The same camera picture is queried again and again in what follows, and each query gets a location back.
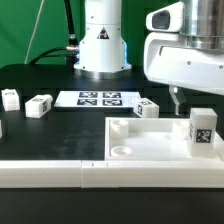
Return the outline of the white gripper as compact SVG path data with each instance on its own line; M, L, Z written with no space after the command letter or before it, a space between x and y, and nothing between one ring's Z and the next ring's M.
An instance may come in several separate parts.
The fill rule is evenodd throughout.
M179 34L152 32L147 36L144 73L150 81L170 85L176 115L186 102L180 87L224 95L224 51L189 48Z

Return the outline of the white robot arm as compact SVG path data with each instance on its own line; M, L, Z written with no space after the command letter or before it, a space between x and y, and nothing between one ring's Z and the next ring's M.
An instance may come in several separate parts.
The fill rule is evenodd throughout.
M118 78L131 69L121 37L122 0L85 0L85 36L75 73L92 79ZM224 95L224 0L179 0L146 17L147 79L167 84L179 105L188 88Z

